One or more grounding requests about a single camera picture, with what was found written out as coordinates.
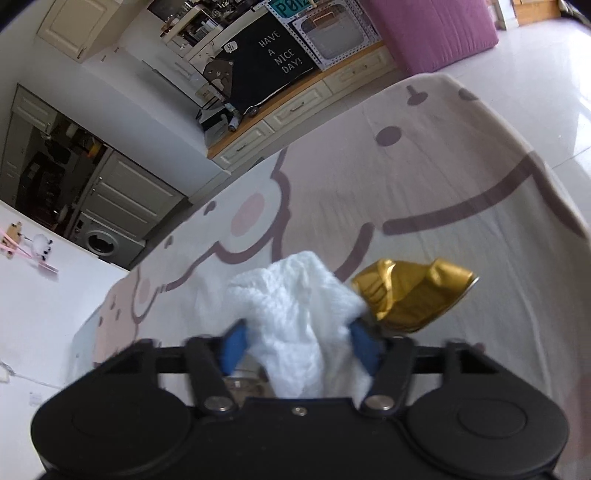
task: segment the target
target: gold foil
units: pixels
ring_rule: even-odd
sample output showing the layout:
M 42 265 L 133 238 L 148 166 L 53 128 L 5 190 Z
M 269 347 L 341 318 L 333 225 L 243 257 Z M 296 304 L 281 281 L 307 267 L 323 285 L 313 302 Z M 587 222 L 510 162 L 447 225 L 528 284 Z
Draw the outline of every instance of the gold foil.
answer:
M 383 258 L 352 284 L 381 324 L 411 333 L 453 307 L 477 280 L 474 272 L 442 258 L 430 265 Z

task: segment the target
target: white floor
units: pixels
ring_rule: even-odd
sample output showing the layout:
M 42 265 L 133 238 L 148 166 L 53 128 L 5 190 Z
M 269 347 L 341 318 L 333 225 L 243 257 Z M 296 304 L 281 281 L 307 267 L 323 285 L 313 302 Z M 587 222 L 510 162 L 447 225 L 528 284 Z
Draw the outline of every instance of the white floor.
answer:
M 446 67 L 554 169 L 591 224 L 591 30 L 560 19 L 499 32 L 499 44 Z M 392 72 L 283 135 L 268 156 L 400 79 Z

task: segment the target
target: license plate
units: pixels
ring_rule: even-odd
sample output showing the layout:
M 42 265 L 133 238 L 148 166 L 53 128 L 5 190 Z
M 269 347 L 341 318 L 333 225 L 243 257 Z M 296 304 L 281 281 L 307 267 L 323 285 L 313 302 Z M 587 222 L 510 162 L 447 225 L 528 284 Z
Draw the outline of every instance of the license plate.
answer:
M 281 18 L 290 18 L 308 8 L 310 3 L 308 0 L 273 0 L 269 5 Z

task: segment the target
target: white towel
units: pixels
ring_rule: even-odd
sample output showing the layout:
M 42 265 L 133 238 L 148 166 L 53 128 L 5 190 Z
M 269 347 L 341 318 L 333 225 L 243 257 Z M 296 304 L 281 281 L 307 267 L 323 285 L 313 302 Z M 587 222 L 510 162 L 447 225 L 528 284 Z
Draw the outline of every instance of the white towel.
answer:
M 371 378 L 353 354 L 348 324 L 365 302 L 312 252 L 237 275 L 225 307 L 246 319 L 250 353 L 267 370 L 279 398 L 352 397 Z

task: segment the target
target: bed sheet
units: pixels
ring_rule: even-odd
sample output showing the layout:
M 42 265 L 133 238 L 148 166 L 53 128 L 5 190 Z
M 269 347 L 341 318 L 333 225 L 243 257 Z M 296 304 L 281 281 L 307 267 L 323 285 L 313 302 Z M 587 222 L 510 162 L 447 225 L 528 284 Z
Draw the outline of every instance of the bed sheet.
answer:
M 466 298 L 414 337 L 481 343 L 558 402 L 571 427 L 559 474 L 590 478 L 587 227 L 521 136 L 443 74 L 332 119 L 180 225 L 109 292 L 95 361 L 139 338 L 168 346 L 222 333 L 236 320 L 224 310 L 228 281 L 303 250 L 345 282 L 381 257 L 474 271 Z

